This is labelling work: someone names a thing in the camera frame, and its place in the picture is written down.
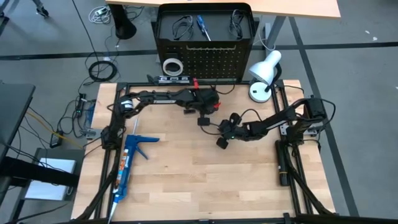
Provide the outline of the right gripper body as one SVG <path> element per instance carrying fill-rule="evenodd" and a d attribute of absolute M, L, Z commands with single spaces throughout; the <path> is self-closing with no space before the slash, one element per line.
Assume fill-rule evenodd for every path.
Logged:
<path fill-rule="evenodd" d="M 249 141 L 249 130 L 245 125 L 239 126 L 242 118 L 237 113 L 232 113 L 229 119 L 224 119 L 218 126 L 220 137 L 216 145 L 222 149 L 228 146 L 228 140 L 237 139 L 241 141 Z"/>

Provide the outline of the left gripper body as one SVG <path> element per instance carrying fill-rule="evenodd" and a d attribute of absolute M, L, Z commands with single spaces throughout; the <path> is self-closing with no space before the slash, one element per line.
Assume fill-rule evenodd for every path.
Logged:
<path fill-rule="evenodd" d="M 220 107 L 220 98 L 217 91 L 212 88 L 200 88 L 193 91 L 195 101 L 193 102 L 193 109 L 200 113 L 197 120 L 199 126 L 209 126 L 210 119 L 205 115 L 209 115 L 218 111 Z"/>

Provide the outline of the white masking tape roll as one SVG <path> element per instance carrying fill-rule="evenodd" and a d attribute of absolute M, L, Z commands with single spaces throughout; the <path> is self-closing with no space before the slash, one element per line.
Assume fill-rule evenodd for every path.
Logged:
<path fill-rule="evenodd" d="M 176 58 L 168 58 L 163 62 L 162 69 L 168 76 L 179 76 L 183 72 L 183 63 Z"/>

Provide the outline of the blue handled screwdriver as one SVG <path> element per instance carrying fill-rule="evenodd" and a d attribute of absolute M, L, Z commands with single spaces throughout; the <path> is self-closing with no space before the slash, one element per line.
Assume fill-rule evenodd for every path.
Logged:
<path fill-rule="evenodd" d="M 201 15 L 197 15 L 197 24 L 198 24 L 198 26 L 199 26 L 199 28 L 201 30 L 201 33 L 206 37 L 206 39 L 208 41 L 211 41 L 210 36 L 208 35 L 207 29 L 206 29 L 206 26 L 205 26 L 205 22 L 204 22 L 204 20 L 203 20 Z"/>

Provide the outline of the black peg board cart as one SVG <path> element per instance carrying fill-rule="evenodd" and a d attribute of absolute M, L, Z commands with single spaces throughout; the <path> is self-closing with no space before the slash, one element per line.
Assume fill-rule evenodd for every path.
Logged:
<path fill-rule="evenodd" d="M 244 14 L 242 39 L 237 39 L 228 30 L 229 19 L 235 9 Z M 190 40 L 174 40 L 172 24 L 185 15 L 193 17 L 193 36 Z M 201 33 L 197 15 L 202 16 L 211 41 Z M 246 69 L 256 29 L 251 7 L 246 3 L 162 4 L 154 28 L 161 67 L 168 58 L 176 58 L 183 63 L 183 72 L 179 76 L 240 80 Z"/>

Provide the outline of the white gooseneck desk lamp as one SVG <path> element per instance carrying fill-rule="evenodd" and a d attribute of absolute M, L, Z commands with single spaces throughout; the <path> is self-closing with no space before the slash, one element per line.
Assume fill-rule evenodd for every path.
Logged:
<path fill-rule="evenodd" d="M 271 88 L 282 75 L 281 53 L 272 51 L 263 61 L 250 67 L 249 73 L 257 80 L 249 87 L 249 96 L 256 103 L 265 103 L 271 97 Z"/>

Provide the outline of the black cylinder with yellow band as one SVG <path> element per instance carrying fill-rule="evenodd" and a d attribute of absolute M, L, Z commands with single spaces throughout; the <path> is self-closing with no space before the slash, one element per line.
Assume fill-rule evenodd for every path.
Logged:
<path fill-rule="evenodd" d="M 288 186 L 288 172 L 287 165 L 285 161 L 285 144 L 283 141 L 278 140 L 275 142 L 275 148 L 277 153 L 278 171 L 279 171 L 279 181 L 281 186 Z"/>

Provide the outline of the grey desk leg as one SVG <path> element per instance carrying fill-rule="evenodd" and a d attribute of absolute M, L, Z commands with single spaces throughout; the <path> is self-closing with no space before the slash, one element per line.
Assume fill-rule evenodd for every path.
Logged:
<path fill-rule="evenodd" d="M 285 16 L 277 16 L 274 19 L 270 29 L 266 29 L 269 33 L 266 35 L 266 46 L 269 50 L 275 49 L 275 42 L 279 35 L 279 32 L 284 24 Z"/>

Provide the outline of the black desk foot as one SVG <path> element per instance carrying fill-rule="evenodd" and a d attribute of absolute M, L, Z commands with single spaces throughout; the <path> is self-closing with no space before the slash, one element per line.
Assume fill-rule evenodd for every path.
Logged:
<path fill-rule="evenodd" d="M 127 14 L 122 5 L 109 4 L 115 25 L 116 37 L 119 39 L 130 39 L 136 32 L 136 26 L 128 19 Z"/>

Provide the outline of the black power strip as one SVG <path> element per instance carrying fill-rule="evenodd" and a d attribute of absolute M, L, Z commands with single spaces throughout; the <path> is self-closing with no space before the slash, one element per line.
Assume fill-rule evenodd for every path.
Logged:
<path fill-rule="evenodd" d="M 76 106 L 76 112 L 78 116 L 82 114 L 85 102 L 86 102 L 86 94 L 80 93 L 78 96 L 78 104 Z"/>

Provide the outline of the light wooden desk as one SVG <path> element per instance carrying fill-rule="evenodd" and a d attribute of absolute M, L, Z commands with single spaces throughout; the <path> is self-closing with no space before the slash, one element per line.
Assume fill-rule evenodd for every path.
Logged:
<path fill-rule="evenodd" d="M 168 3 L 246 3 L 252 12 L 277 16 L 338 19 L 337 0 L 105 0 L 107 4 L 159 6 Z"/>

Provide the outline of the black power adapter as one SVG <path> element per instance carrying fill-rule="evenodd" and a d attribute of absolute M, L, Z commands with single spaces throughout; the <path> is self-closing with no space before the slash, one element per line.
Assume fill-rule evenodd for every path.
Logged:
<path fill-rule="evenodd" d="M 60 136 L 63 136 L 63 131 L 61 130 L 57 130 L 56 134 L 51 135 L 49 143 L 50 148 L 55 148 L 62 145 L 63 139 L 60 138 Z"/>

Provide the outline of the white paper sheet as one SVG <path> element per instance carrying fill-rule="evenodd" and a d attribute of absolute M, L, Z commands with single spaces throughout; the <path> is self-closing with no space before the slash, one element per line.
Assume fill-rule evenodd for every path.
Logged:
<path fill-rule="evenodd" d="M 72 173 L 76 167 L 76 161 L 68 159 L 49 159 L 41 158 L 40 166 L 55 168 L 60 171 Z M 33 180 L 25 193 L 25 198 L 35 200 L 65 200 L 66 196 L 71 195 L 73 187 L 56 185 L 38 180 Z"/>

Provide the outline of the black side table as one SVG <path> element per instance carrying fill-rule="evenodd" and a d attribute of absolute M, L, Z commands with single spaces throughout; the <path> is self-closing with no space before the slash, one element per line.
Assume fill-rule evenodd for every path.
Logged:
<path fill-rule="evenodd" d="M 8 152 L 4 143 L 12 143 L 34 91 L 32 84 L 0 83 L 0 162 Z"/>

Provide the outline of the black aluminium table frame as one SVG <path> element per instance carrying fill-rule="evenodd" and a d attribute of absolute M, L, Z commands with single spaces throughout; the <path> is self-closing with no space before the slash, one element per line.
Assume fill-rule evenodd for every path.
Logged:
<path fill-rule="evenodd" d="M 211 125 L 199 127 L 197 114 L 177 105 L 150 105 L 126 121 L 127 131 L 155 137 L 134 156 L 127 195 L 114 221 L 279 218 L 304 207 L 300 190 L 281 186 L 273 129 L 251 142 L 217 146 L 217 125 L 232 113 L 243 121 L 274 114 L 274 104 L 253 102 L 247 85 L 219 85 L 220 108 Z"/>

